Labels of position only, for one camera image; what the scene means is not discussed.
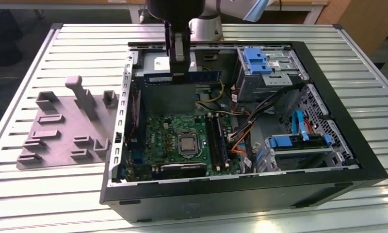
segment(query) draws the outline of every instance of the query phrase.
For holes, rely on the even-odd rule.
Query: wooden cabinet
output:
[[[342,24],[367,55],[388,36],[388,0],[331,0],[316,24]]]

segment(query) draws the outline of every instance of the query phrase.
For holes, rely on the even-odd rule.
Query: yellow wire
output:
[[[211,102],[214,102],[214,101],[216,101],[218,99],[222,98],[222,96],[224,94],[224,84],[223,84],[222,80],[220,80],[220,84],[222,84],[222,92],[220,92],[220,95],[216,98],[211,99],[211,100],[196,101],[196,103],[211,103]]]
[[[252,128],[248,129],[248,131],[246,131],[246,133],[243,134],[242,138],[239,139],[239,141],[236,142],[234,148],[232,148],[232,152],[236,151],[236,147],[239,146],[242,140],[246,138],[247,134],[250,133],[250,131],[252,130]]]

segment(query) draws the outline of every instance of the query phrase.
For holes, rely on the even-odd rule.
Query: blue cable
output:
[[[310,140],[310,136],[306,132],[306,126],[304,126],[304,120],[303,120],[303,112],[300,110],[295,110],[294,115],[292,115],[292,133],[298,133],[298,124],[296,124],[296,119],[298,119],[298,124],[299,124],[299,131],[303,136],[303,140]]]

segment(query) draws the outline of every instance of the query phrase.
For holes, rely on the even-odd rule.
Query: ram slot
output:
[[[210,155],[211,155],[211,160],[212,160],[212,167],[215,170],[220,171],[219,149],[218,149],[218,143],[216,143],[212,115],[206,115],[206,131],[207,131],[207,138],[208,138],[208,148],[210,148]]]
[[[227,153],[227,145],[226,145],[226,138],[223,133],[223,125],[220,121],[220,115],[216,114],[215,118],[215,127],[216,127],[216,142],[218,142],[218,148],[219,148],[219,161],[220,165],[223,167],[228,167],[228,153]]]

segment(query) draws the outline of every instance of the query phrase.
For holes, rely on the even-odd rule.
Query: blue plastic clip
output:
[[[274,138],[279,147],[291,147],[294,145],[290,136],[276,136]]]
[[[270,138],[270,145],[271,145],[271,148],[275,148],[278,146],[274,138]]]
[[[303,112],[300,110],[295,110],[294,115],[292,115],[292,133],[298,133],[298,127],[296,127],[296,119],[299,123],[299,131],[303,136],[303,140],[310,140],[310,136],[306,132],[306,126],[304,126],[304,121],[303,121]]]
[[[267,57],[260,49],[246,48],[244,60],[250,65],[251,74],[271,74],[272,68],[267,65]]]
[[[324,134],[323,138],[324,138],[324,142],[326,142],[327,146],[331,146],[332,145],[331,136],[328,134]]]

